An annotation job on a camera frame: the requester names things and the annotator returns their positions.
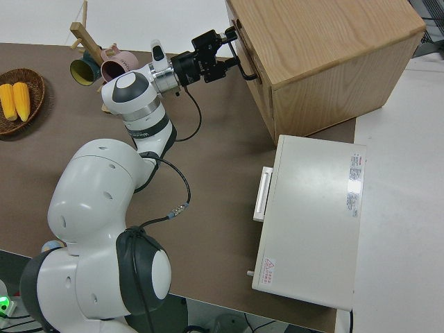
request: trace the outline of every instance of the woven basket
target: woven basket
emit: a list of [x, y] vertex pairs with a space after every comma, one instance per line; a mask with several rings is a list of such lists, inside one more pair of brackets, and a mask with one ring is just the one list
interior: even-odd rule
[[31, 102], [31, 113], [27, 121], [21, 121], [19, 117], [15, 121], [6, 120], [0, 105], [0, 135], [11, 135], [24, 129], [37, 115], [44, 99], [44, 81], [39, 74], [26, 68], [13, 69], [0, 75], [0, 85], [16, 82], [24, 82], [29, 88], [29, 99]]

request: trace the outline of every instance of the pink mug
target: pink mug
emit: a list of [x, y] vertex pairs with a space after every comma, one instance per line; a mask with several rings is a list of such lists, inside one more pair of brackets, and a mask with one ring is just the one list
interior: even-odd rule
[[[109, 50], [113, 50], [115, 54], [108, 56], [106, 53]], [[134, 54], [129, 51], [120, 51], [116, 45], [111, 46], [110, 49], [102, 50], [101, 57], [103, 59], [101, 73], [106, 82], [128, 71], [140, 68], [139, 61]]]

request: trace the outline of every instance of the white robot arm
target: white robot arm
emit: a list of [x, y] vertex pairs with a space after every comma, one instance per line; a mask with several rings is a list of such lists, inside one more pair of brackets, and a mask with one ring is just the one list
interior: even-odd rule
[[224, 77], [229, 67], [240, 67], [236, 56], [225, 62], [215, 58], [222, 44], [236, 39], [233, 28], [225, 33], [209, 31], [197, 37], [193, 53], [171, 61], [154, 41], [151, 64], [103, 86], [103, 102], [122, 116], [136, 150], [113, 139], [94, 140], [78, 150], [63, 172], [48, 222], [67, 247], [32, 259], [21, 280], [25, 307], [45, 332], [133, 333], [124, 316], [147, 314], [167, 296], [168, 256], [145, 234], [145, 223], [126, 228], [126, 210], [176, 140], [159, 95], [177, 92], [201, 76], [211, 82]]

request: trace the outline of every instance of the wooden drawer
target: wooden drawer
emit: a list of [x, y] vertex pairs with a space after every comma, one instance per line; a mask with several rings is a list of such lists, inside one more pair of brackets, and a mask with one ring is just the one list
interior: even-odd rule
[[425, 25], [405, 0], [226, 0], [275, 144], [385, 104]]

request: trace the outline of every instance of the corn cob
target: corn cob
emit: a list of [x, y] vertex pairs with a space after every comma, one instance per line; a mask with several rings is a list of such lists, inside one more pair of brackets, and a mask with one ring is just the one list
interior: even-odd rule
[[26, 83], [17, 82], [13, 85], [15, 109], [22, 121], [28, 120], [31, 113], [29, 89]]
[[12, 85], [9, 83], [0, 85], [0, 102], [5, 118], [9, 121], [16, 120], [17, 112], [15, 111], [14, 94], [12, 92]]

